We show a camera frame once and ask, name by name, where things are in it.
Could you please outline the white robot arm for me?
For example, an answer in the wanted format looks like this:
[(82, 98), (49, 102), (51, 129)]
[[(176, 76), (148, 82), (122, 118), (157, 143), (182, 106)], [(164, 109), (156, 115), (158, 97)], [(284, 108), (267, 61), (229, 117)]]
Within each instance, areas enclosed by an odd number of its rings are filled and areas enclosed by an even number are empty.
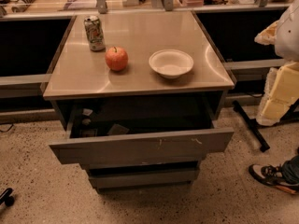
[(254, 41), (273, 45), (277, 56), (287, 61), (299, 61), (299, 0), (294, 0), (278, 21), (258, 33)]

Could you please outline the yellow foam robot base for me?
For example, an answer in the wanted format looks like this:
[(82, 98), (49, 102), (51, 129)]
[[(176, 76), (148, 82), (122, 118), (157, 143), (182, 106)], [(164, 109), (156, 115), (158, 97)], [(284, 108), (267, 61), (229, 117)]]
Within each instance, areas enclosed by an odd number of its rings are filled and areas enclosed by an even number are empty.
[(288, 62), (280, 68), (272, 67), (266, 77), (256, 121), (262, 126), (280, 122), (298, 99), (299, 63)]

